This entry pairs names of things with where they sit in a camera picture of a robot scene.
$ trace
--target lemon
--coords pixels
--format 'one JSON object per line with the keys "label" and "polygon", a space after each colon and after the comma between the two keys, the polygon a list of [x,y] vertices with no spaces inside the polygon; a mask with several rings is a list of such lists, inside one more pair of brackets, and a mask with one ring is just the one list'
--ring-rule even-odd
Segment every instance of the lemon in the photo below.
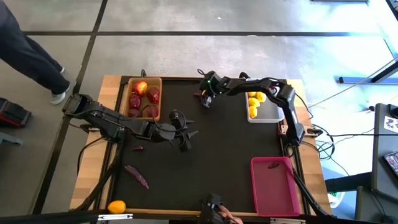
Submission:
{"label": "lemon", "polygon": [[249,115],[250,115],[250,118],[252,118],[252,119],[257,116],[257,108],[255,106],[249,107]]}
{"label": "lemon", "polygon": [[248,102],[249,102],[249,106],[255,106],[255,107],[260,106],[260,101],[257,100],[257,99],[254,98],[254,97],[250,97],[250,98],[248,99]]}
{"label": "lemon", "polygon": [[108,210],[112,214],[122,214],[126,211],[126,204],[122,200],[113,201],[108,205]]}
{"label": "lemon", "polygon": [[267,95],[265,93],[263,93],[263,92],[257,92],[256,93],[256,98],[257,98],[257,100],[260,101],[260,103],[263,103],[263,102],[266,101]]}

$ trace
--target person's leg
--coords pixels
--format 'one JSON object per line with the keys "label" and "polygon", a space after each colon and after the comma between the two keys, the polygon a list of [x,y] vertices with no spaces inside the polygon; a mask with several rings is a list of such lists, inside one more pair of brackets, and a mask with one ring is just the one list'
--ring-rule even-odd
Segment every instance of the person's leg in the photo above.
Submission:
{"label": "person's leg", "polygon": [[6,24],[0,28],[0,58],[18,72],[51,90],[54,95],[64,93],[70,83],[28,44],[14,16],[9,13]]}
{"label": "person's leg", "polygon": [[33,50],[35,50],[39,55],[43,56],[46,60],[48,60],[54,67],[57,69],[59,72],[63,69],[63,67],[56,61],[54,60],[49,53],[47,53],[40,44],[38,44],[36,41],[32,40],[30,37],[24,35],[25,40],[27,43],[32,47]]}

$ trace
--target wooden table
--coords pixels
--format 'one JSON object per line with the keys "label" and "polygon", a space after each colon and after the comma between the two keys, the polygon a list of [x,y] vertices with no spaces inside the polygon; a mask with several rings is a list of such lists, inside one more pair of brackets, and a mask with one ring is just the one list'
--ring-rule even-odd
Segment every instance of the wooden table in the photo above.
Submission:
{"label": "wooden table", "polygon": [[[98,101],[108,108],[114,108],[116,100],[118,97],[118,91],[120,86],[122,76],[116,75],[105,75],[101,90],[99,92]],[[287,80],[287,83],[292,85],[296,93],[301,96],[304,101],[305,92],[303,83],[301,80]],[[122,103],[119,112],[123,112],[127,98],[127,85],[123,91]],[[307,110],[305,109],[303,103],[296,98],[295,109],[297,113],[298,120],[304,126],[310,126],[311,121]],[[100,137],[99,132],[93,132],[88,135],[87,143]],[[314,138],[305,137],[304,141],[315,145]],[[104,161],[104,155],[106,150],[106,141],[98,141],[96,144],[88,147],[83,155],[80,165],[80,171],[76,180],[75,191],[73,193],[72,201],[70,203],[70,208],[76,208],[79,206],[84,199],[90,194],[95,185],[98,183],[101,166]],[[113,159],[114,151],[116,150],[116,145],[113,146],[112,155],[109,158]],[[326,192],[326,185],[323,179],[322,169],[320,165],[320,160],[318,152],[306,144],[302,144],[299,147],[303,173],[305,178],[305,184],[314,199],[322,206],[322,208],[331,214],[331,209],[329,206],[329,200]],[[99,204],[100,208],[105,207],[106,198],[108,196],[109,181],[105,185],[101,201]],[[303,213],[301,195],[298,196],[300,202],[300,209]],[[198,215],[198,211],[176,211],[176,210],[146,210],[146,209],[128,209],[128,213],[146,213],[146,214],[159,214],[159,215]],[[256,213],[235,213],[237,216],[257,216]]]}

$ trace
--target pink tray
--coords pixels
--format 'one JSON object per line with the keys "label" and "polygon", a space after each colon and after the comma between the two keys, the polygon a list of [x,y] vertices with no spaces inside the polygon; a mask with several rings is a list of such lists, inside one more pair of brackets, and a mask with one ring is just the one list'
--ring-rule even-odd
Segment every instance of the pink tray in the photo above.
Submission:
{"label": "pink tray", "polygon": [[262,217],[300,215],[292,163],[288,157],[255,157],[251,160],[254,206]]}

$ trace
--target gray floor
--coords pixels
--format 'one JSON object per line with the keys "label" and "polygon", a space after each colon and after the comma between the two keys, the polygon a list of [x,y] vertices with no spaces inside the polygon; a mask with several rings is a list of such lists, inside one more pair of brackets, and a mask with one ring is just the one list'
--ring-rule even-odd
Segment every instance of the gray floor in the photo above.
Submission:
{"label": "gray floor", "polygon": [[[100,0],[5,2],[23,30],[91,31],[101,5]],[[379,28],[372,9],[364,3],[113,0],[108,1],[100,30],[378,33]],[[67,68],[66,77],[74,81],[89,37],[32,38]],[[365,77],[391,59],[381,36],[97,37],[80,92],[96,98],[104,75],[137,75],[144,68],[148,75],[198,76],[196,69],[201,68],[231,77],[246,71],[252,77],[301,78],[311,105],[347,87],[336,84],[337,76]],[[25,129],[0,129],[25,141],[22,147],[2,145],[0,150],[0,216],[21,215],[28,213],[33,203],[62,117],[62,106],[51,106],[49,91],[4,62],[0,62],[0,73],[3,74],[0,96],[20,103],[34,115]],[[372,114],[357,111],[368,104],[393,101],[396,94],[396,86],[355,87],[313,107],[314,122],[331,133],[367,131]],[[75,185],[77,154],[85,141],[84,132],[69,128],[44,212],[68,210]],[[335,159],[350,174],[368,169],[369,159],[353,164],[347,158],[358,151],[369,158],[371,143],[363,139],[345,142],[339,143]],[[323,166],[343,173],[333,162],[326,161]]]}

